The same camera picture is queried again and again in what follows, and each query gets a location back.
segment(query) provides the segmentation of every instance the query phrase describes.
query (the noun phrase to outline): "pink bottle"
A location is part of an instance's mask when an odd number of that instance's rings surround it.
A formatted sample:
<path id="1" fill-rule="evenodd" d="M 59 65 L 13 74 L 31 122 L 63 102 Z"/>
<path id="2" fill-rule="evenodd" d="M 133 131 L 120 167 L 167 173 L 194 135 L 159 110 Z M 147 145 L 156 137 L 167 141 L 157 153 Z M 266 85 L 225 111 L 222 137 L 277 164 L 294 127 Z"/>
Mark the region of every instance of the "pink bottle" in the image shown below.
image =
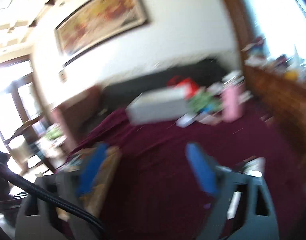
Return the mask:
<path id="1" fill-rule="evenodd" d="M 222 119 L 224 122 L 234 122 L 242 117 L 243 109 L 239 103 L 239 95 L 241 94 L 241 85 L 236 84 L 236 79 L 233 78 L 226 82 L 222 92 Z"/>

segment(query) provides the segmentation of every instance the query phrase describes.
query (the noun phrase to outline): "chair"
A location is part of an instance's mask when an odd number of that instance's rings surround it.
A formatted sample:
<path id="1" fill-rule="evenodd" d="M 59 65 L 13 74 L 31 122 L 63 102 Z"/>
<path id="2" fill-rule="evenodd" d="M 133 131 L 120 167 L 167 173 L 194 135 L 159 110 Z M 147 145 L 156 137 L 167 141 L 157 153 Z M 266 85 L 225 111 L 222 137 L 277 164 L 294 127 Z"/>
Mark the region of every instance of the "chair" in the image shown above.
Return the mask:
<path id="1" fill-rule="evenodd" d="M 32 145 L 28 145 L 28 143 L 26 142 L 23 136 L 23 133 L 27 128 L 32 127 L 32 125 L 39 122 L 42 118 L 43 115 L 39 115 L 33 120 L 25 122 L 20 128 L 18 128 L 15 131 L 15 133 L 12 135 L 11 138 L 3 141 L 4 145 L 10 151 L 10 154 L 13 157 L 13 159 L 22 169 L 20 173 L 21 176 L 26 174 L 29 170 L 37 168 L 42 164 L 45 164 L 48 167 L 47 171 L 50 170 L 53 173 L 55 173 L 55 168 L 51 164 L 50 160 L 44 156 L 44 154 L 37 148 L 35 143 Z M 39 161 L 37 164 L 29 168 L 28 159 L 33 157 L 34 155 L 37 155 L 41 159 L 41 161 Z"/>

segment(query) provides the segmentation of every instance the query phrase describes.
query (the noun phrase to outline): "window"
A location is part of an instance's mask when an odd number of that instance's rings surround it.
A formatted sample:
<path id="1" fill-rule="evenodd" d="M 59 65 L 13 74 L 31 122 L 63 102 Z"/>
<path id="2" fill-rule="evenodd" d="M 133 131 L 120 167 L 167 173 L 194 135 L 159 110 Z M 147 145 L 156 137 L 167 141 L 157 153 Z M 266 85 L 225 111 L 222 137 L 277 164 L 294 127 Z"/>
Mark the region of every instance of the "window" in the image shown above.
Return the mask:
<path id="1" fill-rule="evenodd" d="M 0 141 L 42 112 L 32 73 L 29 57 L 0 64 Z M 27 138 L 35 141 L 36 133 L 28 129 Z"/>
<path id="2" fill-rule="evenodd" d="M 269 57 L 306 59 L 306 6 L 302 0 L 244 0 L 256 35 L 266 38 Z"/>

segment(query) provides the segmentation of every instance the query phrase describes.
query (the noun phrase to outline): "wooden cabinet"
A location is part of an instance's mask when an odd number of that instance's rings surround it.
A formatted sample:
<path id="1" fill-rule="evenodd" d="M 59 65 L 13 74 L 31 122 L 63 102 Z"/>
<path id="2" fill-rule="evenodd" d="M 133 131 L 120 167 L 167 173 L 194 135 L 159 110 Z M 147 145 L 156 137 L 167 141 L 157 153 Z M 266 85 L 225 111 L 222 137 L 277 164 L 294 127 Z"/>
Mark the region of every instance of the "wooden cabinet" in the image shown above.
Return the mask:
<path id="1" fill-rule="evenodd" d="M 244 66 L 248 89 L 270 109 L 306 169 L 306 84 L 256 67 Z"/>

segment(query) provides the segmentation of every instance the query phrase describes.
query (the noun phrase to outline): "framed painting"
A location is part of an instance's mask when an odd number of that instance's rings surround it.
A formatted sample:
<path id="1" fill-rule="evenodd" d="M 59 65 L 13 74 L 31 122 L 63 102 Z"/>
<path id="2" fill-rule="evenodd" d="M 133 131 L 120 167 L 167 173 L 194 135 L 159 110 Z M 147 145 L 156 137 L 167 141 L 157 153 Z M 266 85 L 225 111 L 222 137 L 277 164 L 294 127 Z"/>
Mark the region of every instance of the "framed painting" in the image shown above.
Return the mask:
<path id="1" fill-rule="evenodd" d="M 89 0 L 55 29 L 59 49 L 68 59 L 64 66 L 103 41 L 146 21 L 140 0 Z"/>

